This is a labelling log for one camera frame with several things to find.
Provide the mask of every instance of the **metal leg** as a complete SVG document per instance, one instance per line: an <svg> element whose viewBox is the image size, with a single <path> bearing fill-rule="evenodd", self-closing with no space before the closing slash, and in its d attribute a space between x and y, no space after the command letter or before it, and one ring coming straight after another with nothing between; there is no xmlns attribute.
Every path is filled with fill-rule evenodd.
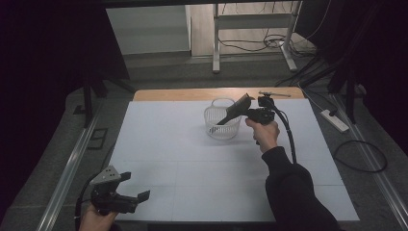
<svg viewBox="0 0 408 231"><path fill-rule="evenodd" d="M218 4L214 4L214 50L213 50L213 73L219 73L219 41L218 41Z"/></svg>
<svg viewBox="0 0 408 231"><path fill-rule="evenodd" d="M285 57L286 63L288 64L289 70L292 72L296 72L297 67L292 58L290 42L293 34L294 25L296 24L297 21L300 3L301 3L300 1L297 1L295 3L294 10L292 11L291 21L288 27L288 32L286 33L285 41L279 42L279 44L281 45L280 48L282 50L283 56Z"/></svg>

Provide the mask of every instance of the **white tabletop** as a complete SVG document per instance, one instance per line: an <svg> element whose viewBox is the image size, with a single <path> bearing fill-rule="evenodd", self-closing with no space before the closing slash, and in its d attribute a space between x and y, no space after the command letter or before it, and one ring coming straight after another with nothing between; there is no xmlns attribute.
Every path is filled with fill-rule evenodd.
<svg viewBox="0 0 408 231"><path fill-rule="evenodd" d="M217 141L206 134L212 101L129 104L110 162L132 172L117 192L149 200L117 219L143 221L274 221L265 192L267 165L242 117L239 134ZM315 192L337 220L358 220L307 99L275 100L293 131L297 161L312 174ZM257 108L257 101L252 101ZM279 145L291 157L283 124Z"/></svg>

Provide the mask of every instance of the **black jacket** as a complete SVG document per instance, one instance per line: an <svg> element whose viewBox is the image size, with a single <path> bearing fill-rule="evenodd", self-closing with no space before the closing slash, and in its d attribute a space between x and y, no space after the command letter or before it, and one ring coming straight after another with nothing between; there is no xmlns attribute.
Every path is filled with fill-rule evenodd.
<svg viewBox="0 0 408 231"><path fill-rule="evenodd" d="M292 164L283 147L272 148L262 159L269 168L268 201L280 230L340 230L333 215L315 197L309 171Z"/></svg>

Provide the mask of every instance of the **gray floor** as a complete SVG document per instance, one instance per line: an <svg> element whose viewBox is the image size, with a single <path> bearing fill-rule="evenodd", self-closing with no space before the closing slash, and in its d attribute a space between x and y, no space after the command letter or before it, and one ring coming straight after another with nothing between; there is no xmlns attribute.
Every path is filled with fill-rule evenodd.
<svg viewBox="0 0 408 231"><path fill-rule="evenodd" d="M310 59L296 59L299 66ZM145 89L185 89L185 88L221 88L221 87L271 87L291 76L281 55L232 56L223 57L221 72L212 73L209 58L194 58L183 54L162 54L160 56L125 57L131 80L129 85L139 90ZM325 93L328 79L313 84L310 89ZM110 147L115 143L127 104L133 94L106 82L109 89L105 99L94 98L94 105L103 104L96 128L107 128L107 138L101 150L86 150L77 170L73 183L67 192L64 205L58 214L53 230L74 230L73 214L75 200L86 180L99 170ZM321 107L330 107L324 100L313 94L311 97ZM83 105L82 91L76 90L66 99L66 110L52 141L46 148L12 207L7 212L0 230L35 230L48 204L64 166L75 143L82 132L83 115L74 115L77 105ZM340 134L333 126L319 115L319 108L314 107L321 131L331 151L343 141L352 139L349 133ZM408 173L406 155L372 118L360 98L356 99L355 115L357 125L367 141L370 141L386 153L389 166L387 176L395 185L405 202L408 202L408 181L402 177ZM90 142L89 146L99 143ZM342 158L354 165L364 167L359 150L348 145L342 149ZM402 230L395 215L384 198L372 174L360 173L336 163L350 194L360 221L342 223L345 230ZM182 230L181 226L152 225L146 223L121 223L123 230ZM246 227L234 223L227 226L189 226L190 230L234 230Z"/></svg>

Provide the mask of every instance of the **wire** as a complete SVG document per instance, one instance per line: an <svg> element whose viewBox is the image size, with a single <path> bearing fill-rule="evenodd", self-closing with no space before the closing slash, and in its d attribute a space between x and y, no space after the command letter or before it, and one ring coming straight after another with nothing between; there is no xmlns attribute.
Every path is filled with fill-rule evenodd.
<svg viewBox="0 0 408 231"><path fill-rule="evenodd" d="M244 51L248 51L248 52L256 52L256 51L261 51L261 50L265 50L267 48L278 48L281 45L278 44L277 41L282 41L284 40L285 36L282 35L268 35L268 31L267 34L264 37L264 40L260 41L260 40L221 40L218 39L219 42L224 45L224 46L230 46L230 47L235 47ZM231 44L226 44L225 42L252 42L252 43L263 43L265 47L262 47L260 49L254 49L254 50L250 50L250 49L246 49L243 47L240 47L238 45L231 45Z"/></svg>
<svg viewBox="0 0 408 231"><path fill-rule="evenodd" d="M303 40L309 39L310 37L312 37L312 36L320 29L321 25L323 24L324 20L326 19L327 13L328 13L329 8L330 8L330 5L331 5L331 1L332 1L332 0L330 0L330 1L329 1L329 4L327 4L326 12L324 13L323 19L321 20L320 25L317 27L317 29L315 30L315 32L312 33L312 35L308 36L307 38L305 38L305 39L303 39Z"/></svg>
<svg viewBox="0 0 408 231"><path fill-rule="evenodd" d="M318 65L317 67L315 67L313 70L310 70L309 72L303 73L302 75L297 76L297 83L300 82L300 80L302 80L305 76L315 72L316 70L318 70L319 68L321 68L322 65L324 65L325 62L321 62L320 65ZM292 81L288 84L289 87L292 87L294 84L294 80L296 80L296 78L293 78Z"/></svg>
<svg viewBox="0 0 408 231"><path fill-rule="evenodd" d="M279 87L281 84L291 81L292 79L296 78L297 76L299 76L300 74L302 74L303 72L305 72L307 69L309 69L310 67L312 67L315 63L317 63L320 60L320 56L315 56L311 61L309 61L305 66L303 66L299 71L296 72L296 74L294 74L293 76L287 78L287 79L283 79L280 80L278 82L276 82L275 87Z"/></svg>
<svg viewBox="0 0 408 231"><path fill-rule="evenodd" d="M312 97L310 97L309 94L308 94L303 88L300 87L300 84L299 84L299 83L297 83L297 85L298 85L299 88L303 91L303 93L306 94L306 96L309 98L309 100L310 100L316 107L318 107L319 109L321 109L321 111L324 111L324 109L323 109L321 106L319 106L319 104L317 104L317 103L315 102L315 100L313 100Z"/></svg>
<svg viewBox="0 0 408 231"><path fill-rule="evenodd" d="M285 128L286 128L286 132L288 133L288 138L289 138L289 143L291 145L291 151L292 151L292 161L293 164L297 163L297 159L296 159L296 153L294 150L294 141L293 141L293 135L292 135L292 131L291 131L291 127L289 125L289 121L287 119L285 119L282 115L282 111L280 111L279 109L276 108L276 106L270 102L269 100L266 100L266 102L270 105L270 107L276 112L276 114L279 116L279 118L281 119L281 121L283 122Z"/></svg>
<svg viewBox="0 0 408 231"><path fill-rule="evenodd" d="M344 145L349 144L349 143L352 143L352 142L360 142L360 143L366 144L366 145L368 145L368 146L374 148L374 149L381 155L381 157L383 158L383 160L384 160L384 165L383 165L380 169L376 169L376 170L366 170L366 169L362 169L362 168L359 168L359 167L354 167L354 166L352 166L352 165L350 165L350 164L348 164L348 163L346 163L346 162L340 160L340 159L337 157L338 154L339 154L340 148L343 147ZM333 153L333 159L336 160L336 161L338 161L339 163L343 164L344 166L353 169L353 170L361 171L361 172L367 172L367 173L378 173L378 172L381 172L381 171L385 170L385 169L387 168L387 166L388 166L388 160L387 160L387 157L385 156L384 152L382 152L382 151L381 151L377 146L375 146L374 144L372 144L372 143L370 143L370 142L367 142L367 141L355 141L355 140L352 140L352 141L343 142L343 143L340 144L340 145L336 148L336 150L334 151L334 153Z"/></svg>
<svg viewBox="0 0 408 231"><path fill-rule="evenodd" d="M262 50L265 50L265 49L268 48L267 46L265 46L265 47L260 48L260 49L250 50L250 49L246 49L246 48L243 48L243 47L240 47L240 46L237 46L237 45L225 44L222 40L220 40L220 39L218 39L218 40L219 40L219 42L220 42L222 45L224 45L224 46L235 47L235 48L238 48L238 49L241 49L241 50L244 50L244 51L249 51L249 52L262 51Z"/></svg>

